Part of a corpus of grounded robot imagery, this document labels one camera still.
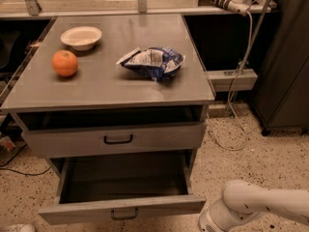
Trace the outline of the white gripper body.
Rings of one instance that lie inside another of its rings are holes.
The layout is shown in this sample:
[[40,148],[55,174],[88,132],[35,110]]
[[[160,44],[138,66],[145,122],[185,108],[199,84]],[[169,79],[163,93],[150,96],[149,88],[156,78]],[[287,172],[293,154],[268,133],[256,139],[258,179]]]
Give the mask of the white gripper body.
[[225,232],[222,213],[215,209],[206,209],[199,216],[198,226],[202,232]]

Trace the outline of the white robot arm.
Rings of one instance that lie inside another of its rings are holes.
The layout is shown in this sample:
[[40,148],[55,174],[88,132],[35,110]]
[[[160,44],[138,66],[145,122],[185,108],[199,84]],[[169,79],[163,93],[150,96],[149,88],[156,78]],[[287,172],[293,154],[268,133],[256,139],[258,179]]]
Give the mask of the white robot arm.
[[198,225],[202,232],[229,232],[265,213],[309,225],[309,190],[261,188],[232,180],[224,185],[220,198],[201,213]]

